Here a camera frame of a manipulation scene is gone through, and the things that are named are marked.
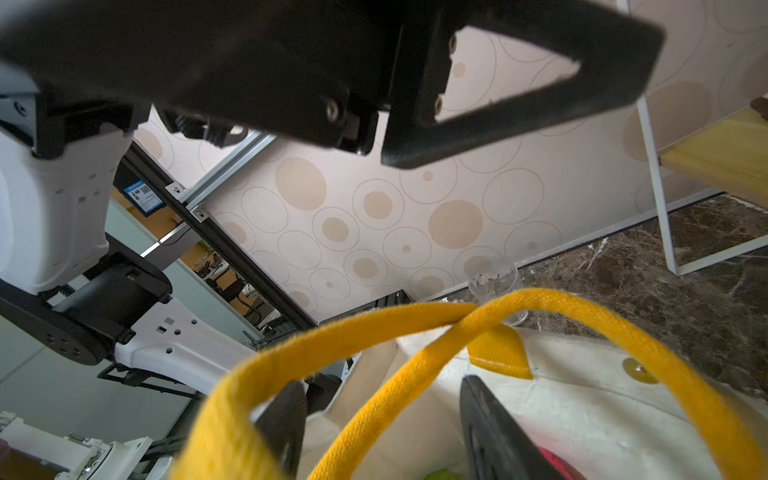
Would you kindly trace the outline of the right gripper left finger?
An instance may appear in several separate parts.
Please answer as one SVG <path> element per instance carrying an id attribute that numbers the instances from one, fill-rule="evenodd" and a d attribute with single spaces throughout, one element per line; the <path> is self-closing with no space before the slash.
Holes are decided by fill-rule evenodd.
<path id="1" fill-rule="evenodd" d="M 280 471 L 295 479 L 301 458 L 308 413 L 303 383 L 292 381 L 255 421 Z"/>

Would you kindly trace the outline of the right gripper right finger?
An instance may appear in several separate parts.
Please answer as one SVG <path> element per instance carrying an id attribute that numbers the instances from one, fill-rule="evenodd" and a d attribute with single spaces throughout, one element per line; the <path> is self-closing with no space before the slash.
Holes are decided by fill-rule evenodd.
<path id="1" fill-rule="evenodd" d="M 477 376 L 462 380 L 460 417 L 472 479 L 562 477 Z"/>

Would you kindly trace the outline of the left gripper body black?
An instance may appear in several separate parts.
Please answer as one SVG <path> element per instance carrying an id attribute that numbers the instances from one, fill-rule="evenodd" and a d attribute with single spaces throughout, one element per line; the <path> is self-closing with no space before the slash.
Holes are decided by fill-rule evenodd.
<path id="1" fill-rule="evenodd" d="M 1 129 L 151 104 L 340 148 L 386 106 L 402 1 L 5 1 Z"/>

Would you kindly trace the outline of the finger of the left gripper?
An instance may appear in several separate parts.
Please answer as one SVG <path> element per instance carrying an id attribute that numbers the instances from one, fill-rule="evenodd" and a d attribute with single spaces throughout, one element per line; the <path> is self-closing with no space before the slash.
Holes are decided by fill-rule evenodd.
<path id="1" fill-rule="evenodd" d="M 416 1 L 381 161 L 414 169 L 634 102 L 664 30 L 611 1 Z"/>

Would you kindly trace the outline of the white grocery bag yellow handles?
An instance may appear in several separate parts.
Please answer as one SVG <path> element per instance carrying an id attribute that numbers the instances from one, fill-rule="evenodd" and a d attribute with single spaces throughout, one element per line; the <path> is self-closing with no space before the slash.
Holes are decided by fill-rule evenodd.
<path id="1" fill-rule="evenodd" d="M 299 479 L 469 476 L 460 388 L 479 377 L 533 444 L 586 479 L 763 479 L 767 408 L 717 387 L 614 312 L 531 288 L 484 306 L 362 313 L 241 362 L 171 475 L 286 479 L 255 426 L 292 381 L 308 413 Z"/>

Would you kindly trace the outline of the pink dragon fruit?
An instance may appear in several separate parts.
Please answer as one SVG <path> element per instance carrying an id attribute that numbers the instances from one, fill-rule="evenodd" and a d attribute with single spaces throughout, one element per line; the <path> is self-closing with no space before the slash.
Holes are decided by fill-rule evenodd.
<path id="1" fill-rule="evenodd" d="M 575 467 L 566 462 L 561 457 L 557 456 L 553 452 L 540 448 L 539 452 L 543 457 L 559 472 L 563 479 L 566 480 L 585 480 L 586 477 L 582 475 Z"/>

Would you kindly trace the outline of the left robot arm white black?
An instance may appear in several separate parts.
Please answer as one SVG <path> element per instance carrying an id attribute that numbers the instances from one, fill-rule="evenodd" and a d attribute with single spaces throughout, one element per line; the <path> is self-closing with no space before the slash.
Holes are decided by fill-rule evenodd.
<path id="1" fill-rule="evenodd" d="M 456 35 L 475 27 L 576 61 L 571 78 L 439 120 Z M 158 261 L 106 232 L 121 162 L 299 331 L 314 322 L 132 143 L 167 129 L 231 147 L 273 135 L 414 169 L 636 100 L 664 42 L 590 1 L 5 1 L 1 313 L 61 356 L 207 394 L 249 350 L 195 318 Z"/>

